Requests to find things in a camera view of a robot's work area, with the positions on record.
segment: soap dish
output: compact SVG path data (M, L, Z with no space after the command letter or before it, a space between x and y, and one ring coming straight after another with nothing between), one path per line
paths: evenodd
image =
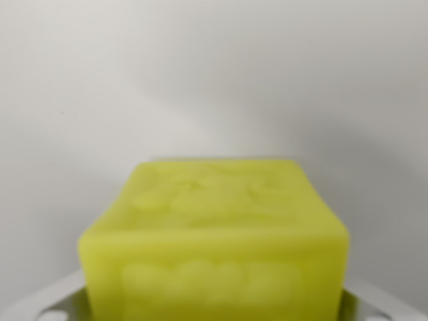
M14 304L0 314L0 321L92 321L90 314L79 270ZM338 321L428 321L428 317L365 281L350 278Z

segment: soap bar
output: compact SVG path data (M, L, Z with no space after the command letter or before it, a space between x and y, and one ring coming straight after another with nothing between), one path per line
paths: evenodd
M79 241L95 321L335 321L347 251L292 160L143 163Z

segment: white wall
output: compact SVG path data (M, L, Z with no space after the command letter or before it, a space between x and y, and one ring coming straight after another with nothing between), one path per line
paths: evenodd
M428 310L428 1L0 1L0 308L157 156L292 156Z

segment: gray background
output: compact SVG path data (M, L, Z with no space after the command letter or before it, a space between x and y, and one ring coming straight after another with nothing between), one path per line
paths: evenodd
M133 166L298 159L350 272L428 311L428 1L0 1L0 308Z

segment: yellow-green soap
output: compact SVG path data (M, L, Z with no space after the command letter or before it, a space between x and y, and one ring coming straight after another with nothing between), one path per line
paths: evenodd
M79 242L95 321L336 321L347 251L292 160L143 163Z

